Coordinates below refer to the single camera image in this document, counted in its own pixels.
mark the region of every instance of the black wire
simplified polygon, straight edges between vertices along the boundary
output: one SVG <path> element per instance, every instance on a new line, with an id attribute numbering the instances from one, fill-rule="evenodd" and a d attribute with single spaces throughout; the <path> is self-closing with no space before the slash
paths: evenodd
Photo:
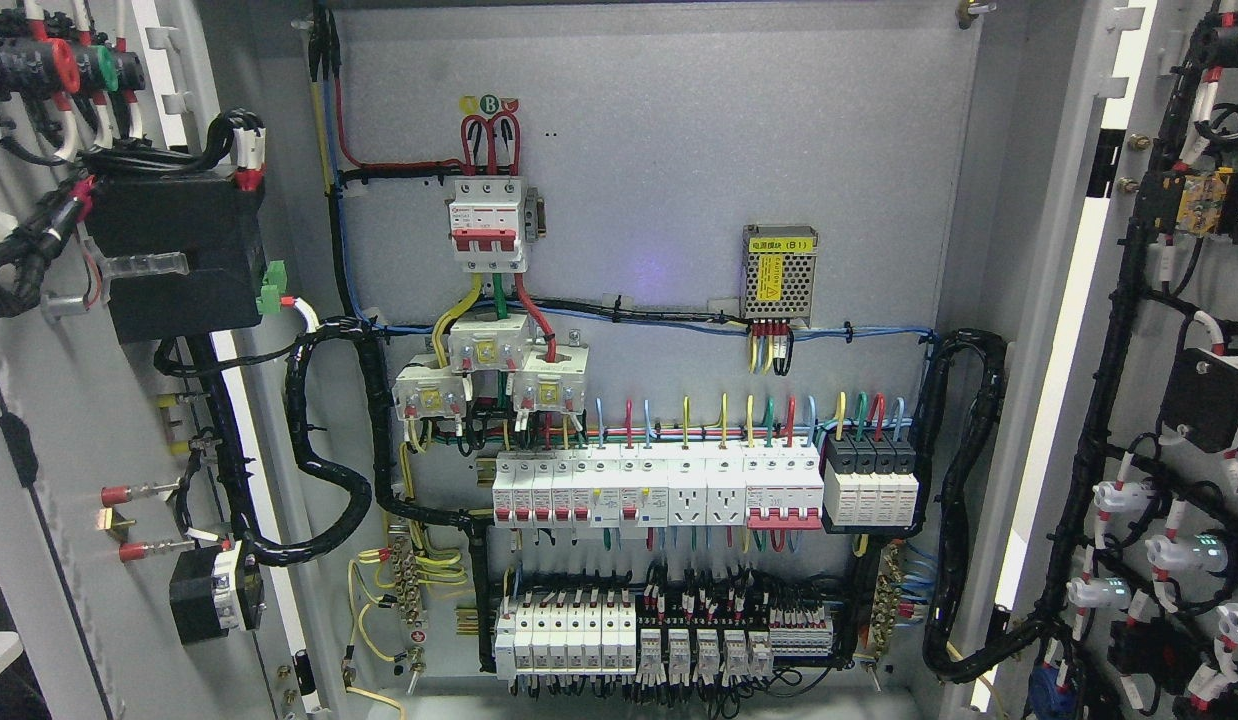
<path id="1" fill-rule="evenodd" d="M 157 343 L 157 351 L 152 355 L 152 365 L 157 369 L 158 374 L 168 375 L 168 377 L 172 379 L 207 379 L 212 375 L 225 372 L 225 370 L 232 370 L 233 367 L 259 365 L 270 360 L 285 358 L 286 355 L 290 355 L 302 340 L 303 336 L 300 336 L 296 338 L 295 341 L 291 341 L 290 345 L 280 348 L 280 350 L 264 353 L 264 355 L 243 355 L 234 358 L 233 360 L 220 360 L 204 367 L 197 365 L 184 365 L 171 359 L 171 353 L 176 353 L 180 345 L 177 345 L 175 340 L 162 340 Z"/>
<path id="2" fill-rule="evenodd" d="M 1169 296 L 1179 297 L 1180 293 L 1187 287 L 1187 283 L 1192 282 L 1192 273 L 1196 273 L 1196 265 L 1201 260 L 1201 247 L 1205 245 L 1205 238 L 1196 238 L 1196 244 L 1192 245 L 1192 255 L 1188 256 L 1187 268 L 1184 268 L 1184 277 L 1180 278 L 1175 289 L 1169 291 Z"/>

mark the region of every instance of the red wire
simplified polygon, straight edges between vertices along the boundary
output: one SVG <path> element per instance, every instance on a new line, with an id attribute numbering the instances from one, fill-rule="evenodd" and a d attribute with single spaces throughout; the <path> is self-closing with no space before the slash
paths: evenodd
<path id="1" fill-rule="evenodd" d="M 624 428 L 628 429 L 628 450 L 633 449 L 633 398 L 628 398 L 628 409 L 623 418 Z"/>
<path id="2" fill-rule="evenodd" d="M 543 359 L 548 362 L 556 362 L 556 334 L 552 332 L 552 325 L 547 323 L 543 312 L 531 299 L 531 293 L 526 292 L 526 281 L 522 281 L 522 276 L 524 273 L 513 275 L 513 282 L 517 287 L 517 301 L 522 302 L 522 307 L 526 307 L 526 312 L 531 314 L 531 318 L 535 318 L 535 324 L 543 332 L 543 340 L 547 341 L 547 354 Z"/>
<path id="3" fill-rule="evenodd" d="M 522 124 L 517 121 L 517 115 L 509 113 L 509 110 L 496 111 L 494 118 L 490 118 L 491 139 L 494 139 L 496 120 L 500 118 L 508 118 L 509 122 L 513 122 L 513 156 L 508 161 L 508 173 L 515 176 L 522 165 Z"/>
<path id="4" fill-rule="evenodd" d="M 789 447 L 792 447 L 792 427 L 797 423 L 797 396 L 789 396 Z"/>
<path id="5" fill-rule="evenodd" d="M 423 160 L 417 163 L 364 163 L 364 161 L 354 158 L 353 153 L 348 150 L 348 137 L 344 135 L 344 82 L 338 75 L 335 75 L 335 131 L 339 135 L 339 151 L 343 152 L 344 158 L 348 158 L 349 163 L 357 165 L 358 168 L 363 169 L 418 169 L 418 168 L 438 168 L 438 167 L 456 167 L 456 165 L 462 165 L 458 158 L 448 160 Z"/>
<path id="6" fill-rule="evenodd" d="M 877 416 L 877 433 L 872 437 L 874 442 L 881 442 L 883 426 L 885 424 L 885 395 L 880 392 L 872 397 L 872 408 L 867 411 L 869 423 L 872 423 L 872 414 L 878 413 L 878 411 L 880 414 Z"/>

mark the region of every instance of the wire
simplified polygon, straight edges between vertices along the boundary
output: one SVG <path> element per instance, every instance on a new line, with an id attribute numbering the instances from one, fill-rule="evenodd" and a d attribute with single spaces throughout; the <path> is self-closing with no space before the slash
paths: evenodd
<path id="1" fill-rule="evenodd" d="M 456 302 L 454 307 L 441 314 L 437 323 L 432 325 L 432 351 L 437 354 L 437 365 L 441 367 L 449 366 L 446 356 L 446 345 L 442 336 L 449 332 L 449 325 L 454 324 L 456 320 L 461 318 L 464 313 L 472 309 L 477 304 L 477 301 L 482 298 L 482 273 L 472 275 L 472 287 L 468 289 L 468 294 L 463 296 L 459 302 Z"/>
<path id="2" fill-rule="evenodd" d="M 552 325 L 550 325 L 543 312 L 539 309 L 539 306 L 535 304 L 535 301 L 526 292 L 526 281 L 522 281 L 522 273 L 515 273 L 513 282 L 517 283 L 517 299 L 522 302 L 522 307 L 526 307 L 526 312 L 531 318 L 535 318 L 535 324 L 543 332 L 543 341 L 547 343 L 547 354 L 543 356 L 543 360 L 546 362 L 556 362 L 556 333 L 552 332 Z"/>
<path id="3" fill-rule="evenodd" d="M 381 694 L 378 693 L 364 692 L 361 688 L 355 688 L 353 685 L 348 685 L 344 689 L 345 692 L 359 694 L 359 696 L 365 696 L 369 698 L 369 700 L 380 701 L 383 705 L 394 708 L 394 710 L 396 710 L 396 719 L 405 720 L 405 708 L 401 706 L 400 701 L 395 701 L 390 696 L 381 696 Z"/>

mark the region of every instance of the blue wire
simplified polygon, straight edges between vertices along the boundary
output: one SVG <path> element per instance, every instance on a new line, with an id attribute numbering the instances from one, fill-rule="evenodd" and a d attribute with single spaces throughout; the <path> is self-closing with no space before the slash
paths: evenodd
<path id="1" fill-rule="evenodd" d="M 806 447 L 811 447 L 815 445 L 815 428 L 820 424 L 820 416 L 815 411 L 815 396 L 807 395 L 806 398 L 810 400 L 810 435 Z"/>
<path id="2" fill-rule="evenodd" d="M 903 412 L 907 408 L 903 397 L 894 398 L 894 442 L 899 442 L 899 432 L 903 431 Z"/>
<path id="3" fill-rule="evenodd" d="M 921 551 L 921 548 L 920 548 L 920 547 L 916 547 L 915 544 L 912 544 L 912 542 L 911 542 L 911 541 L 904 541 L 904 543 L 906 543 L 906 544 L 907 544 L 907 549 L 909 549 L 909 551 L 911 551 L 911 552 L 916 552 L 916 553 L 917 553 L 917 555 L 921 555 L 921 557 L 925 557 L 925 559 L 926 559 L 926 560 L 931 560 L 931 562 L 938 562 L 938 557 L 935 557 L 935 555 L 931 555 L 931 554 L 930 554 L 928 552 L 926 552 L 926 551 Z"/>
<path id="4" fill-rule="evenodd" d="M 352 251 L 348 246 L 348 219 L 345 219 L 344 213 L 344 191 L 340 188 L 339 182 L 339 155 L 335 153 L 337 145 L 335 140 L 335 110 L 334 110 L 334 96 L 331 95 L 332 84 L 329 80 L 322 83 L 322 114 L 326 115 L 326 153 L 328 161 L 331 162 L 331 173 L 335 174 L 335 187 L 332 191 L 335 193 L 335 213 L 339 214 L 339 238 L 340 238 L 340 251 L 344 259 L 344 282 L 348 286 L 348 299 L 353 306 L 353 313 L 358 315 L 361 322 L 369 323 L 366 313 L 361 309 L 361 302 L 357 294 L 357 283 L 353 281 L 353 264 L 352 264 Z M 381 325 L 378 323 L 371 323 L 371 327 L 378 329 L 386 329 L 386 332 L 394 332 L 400 334 L 428 334 L 432 328 L 407 328 L 404 325 Z"/>

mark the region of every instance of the green terminal connector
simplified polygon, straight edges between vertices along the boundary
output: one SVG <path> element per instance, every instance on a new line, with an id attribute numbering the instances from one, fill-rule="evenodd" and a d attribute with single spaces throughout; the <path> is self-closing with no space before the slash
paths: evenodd
<path id="1" fill-rule="evenodd" d="M 261 315 L 276 315 L 281 311 L 281 296 L 286 293 L 286 264 L 284 260 L 267 261 L 267 268 L 262 271 L 262 285 L 259 286 L 259 297 L 255 297 L 254 306 Z"/>

